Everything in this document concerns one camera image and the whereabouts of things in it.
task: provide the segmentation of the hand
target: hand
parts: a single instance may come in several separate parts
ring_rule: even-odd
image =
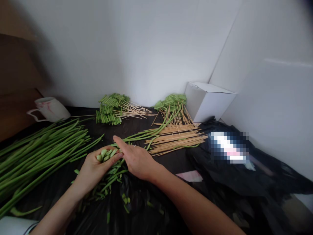
[[[90,192],[102,179],[108,169],[110,169],[114,163],[123,157],[123,153],[117,151],[116,154],[109,160],[104,163],[100,163],[97,160],[97,155],[99,155],[103,149],[111,150],[115,148],[111,146],[105,146],[88,154],[81,170],[79,171],[78,176],[72,185],[75,187],[75,193],[81,197],[84,197],[88,192]]]
[[[162,167],[144,148],[128,145],[117,136],[113,136],[113,140],[123,151],[128,170],[139,179],[150,181]]]

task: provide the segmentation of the white wall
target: white wall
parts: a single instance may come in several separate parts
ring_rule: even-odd
[[[98,107],[107,93],[154,105],[187,81],[208,82],[242,0],[12,0],[38,31],[65,104]]]
[[[209,83],[238,93],[222,116],[227,124],[313,180],[313,20],[305,2],[245,1]],[[312,195],[297,197],[313,212]]]
[[[237,92],[265,58],[312,63],[312,12],[305,2],[246,0],[209,83]]]

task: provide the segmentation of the pixelated blur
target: pixelated blur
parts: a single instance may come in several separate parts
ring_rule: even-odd
[[[210,148],[214,161],[231,164],[246,164],[249,162],[247,132],[211,132]]]

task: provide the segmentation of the forearm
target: forearm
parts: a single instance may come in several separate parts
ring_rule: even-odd
[[[71,185],[31,232],[31,235],[59,234],[61,230],[66,228],[75,208],[83,197],[84,195],[77,192],[76,186]]]
[[[244,234],[216,205],[162,165],[149,181],[171,199],[193,234]]]

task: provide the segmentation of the black plastic bag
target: black plastic bag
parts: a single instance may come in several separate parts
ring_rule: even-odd
[[[210,132],[238,132],[210,119],[201,126]],[[191,163],[202,175],[206,191],[202,193],[231,219],[239,218],[247,234],[294,234],[281,204],[290,193],[313,192],[313,183],[288,165],[260,151],[248,142],[249,153],[270,169],[272,175],[255,166],[249,170],[244,164],[227,164],[211,157],[210,139],[200,148],[186,151]]]

